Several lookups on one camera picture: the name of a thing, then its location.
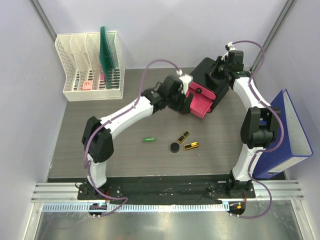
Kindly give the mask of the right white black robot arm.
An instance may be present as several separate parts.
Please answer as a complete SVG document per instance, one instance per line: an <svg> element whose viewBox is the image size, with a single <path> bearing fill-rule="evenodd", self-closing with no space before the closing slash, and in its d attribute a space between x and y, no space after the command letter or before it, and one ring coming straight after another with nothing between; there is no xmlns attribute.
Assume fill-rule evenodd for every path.
<svg viewBox="0 0 320 240"><path fill-rule="evenodd" d="M247 110L240 129L242 149L225 184L226 193L233 198L251 190L253 170L261 154L276 141L281 114L259 93L252 78L244 71L243 59L243 51L230 48L217 58L213 68L213 75L229 84Z"/></svg>

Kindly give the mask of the black pink drawer organizer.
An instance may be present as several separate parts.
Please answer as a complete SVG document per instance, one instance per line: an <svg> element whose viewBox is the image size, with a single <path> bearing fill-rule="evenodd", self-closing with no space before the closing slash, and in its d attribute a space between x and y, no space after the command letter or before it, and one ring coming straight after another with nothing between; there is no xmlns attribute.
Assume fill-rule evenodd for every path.
<svg viewBox="0 0 320 240"><path fill-rule="evenodd" d="M205 57L190 73L193 77L193 82L215 93L216 98L212 100L212 105L207 113L211 113L214 110L229 90L229 84L226 81L212 76L211 71L214 68L215 62L215 60Z"/></svg>

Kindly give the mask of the green lip balm tube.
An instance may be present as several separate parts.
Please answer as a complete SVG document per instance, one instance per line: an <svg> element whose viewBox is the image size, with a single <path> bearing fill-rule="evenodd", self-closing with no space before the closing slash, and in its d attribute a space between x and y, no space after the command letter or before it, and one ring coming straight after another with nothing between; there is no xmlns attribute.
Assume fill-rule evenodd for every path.
<svg viewBox="0 0 320 240"><path fill-rule="evenodd" d="M157 139L155 137L144 137L142 138L142 142L148 143L148 142L155 142Z"/></svg>

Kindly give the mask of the black gold lipstick case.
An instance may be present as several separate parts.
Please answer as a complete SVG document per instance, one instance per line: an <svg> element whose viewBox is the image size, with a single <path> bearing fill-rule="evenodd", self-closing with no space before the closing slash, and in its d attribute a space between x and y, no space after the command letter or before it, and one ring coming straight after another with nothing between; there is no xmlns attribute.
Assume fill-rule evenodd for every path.
<svg viewBox="0 0 320 240"><path fill-rule="evenodd" d="M189 131L185 131L178 139L177 142L181 144L188 136L190 135Z"/></svg>

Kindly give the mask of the pink drawer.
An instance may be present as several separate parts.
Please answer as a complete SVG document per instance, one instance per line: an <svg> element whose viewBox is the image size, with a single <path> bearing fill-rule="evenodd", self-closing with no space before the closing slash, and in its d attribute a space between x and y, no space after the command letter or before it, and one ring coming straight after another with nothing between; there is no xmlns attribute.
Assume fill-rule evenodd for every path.
<svg viewBox="0 0 320 240"><path fill-rule="evenodd" d="M216 95L213 91L207 89L206 87L196 83L196 82L192 82L189 87L188 87L188 94L194 94L194 96L196 94L200 94L205 96L206 98L210 99L210 100L215 100L216 99Z"/></svg>
<svg viewBox="0 0 320 240"><path fill-rule="evenodd" d="M213 104L213 100L199 93L195 93L190 104L190 112L203 119Z"/></svg>

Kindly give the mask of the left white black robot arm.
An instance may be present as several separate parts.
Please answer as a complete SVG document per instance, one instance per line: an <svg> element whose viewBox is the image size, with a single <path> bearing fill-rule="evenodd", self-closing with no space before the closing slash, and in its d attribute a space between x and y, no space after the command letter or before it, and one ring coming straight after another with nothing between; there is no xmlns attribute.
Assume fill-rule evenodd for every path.
<svg viewBox="0 0 320 240"><path fill-rule="evenodd" d="M188 95L193 77L169 75L154 88L144 90L133 102L113 114L100 119L88 119L82 136L84 168L88 171L89 194L100 200L107 192L107 160L114 153L114 140L137 121L149 117L166 107L188 113L193 99Z"/></svg>

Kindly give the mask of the black round jar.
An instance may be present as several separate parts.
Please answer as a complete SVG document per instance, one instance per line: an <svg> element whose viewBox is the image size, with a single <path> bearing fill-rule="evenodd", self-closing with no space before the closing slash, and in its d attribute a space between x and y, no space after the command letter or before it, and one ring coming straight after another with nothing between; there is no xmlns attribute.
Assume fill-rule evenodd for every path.
<svg viewBox="0 0 320 240"><path fill-rule="evenodd" d="M180 145L177 143L177 142L173 142L171 145L170 145L170 151L172 153L178 153L180 150Z"/></svg>

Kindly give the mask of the gold lipstick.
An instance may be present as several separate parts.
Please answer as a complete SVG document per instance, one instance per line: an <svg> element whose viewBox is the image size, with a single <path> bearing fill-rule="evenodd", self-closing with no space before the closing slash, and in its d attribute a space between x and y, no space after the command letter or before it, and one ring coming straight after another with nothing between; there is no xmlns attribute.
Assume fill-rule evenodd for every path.
<svg viewBox="0 0 320 240"><path fill-rule="evenodd" d="M184 147L185 151L188 151L188 150L192 150L192 149L198 148L199 147L199 143L196 141L196 142L185 144L183 147Z"/></svg>

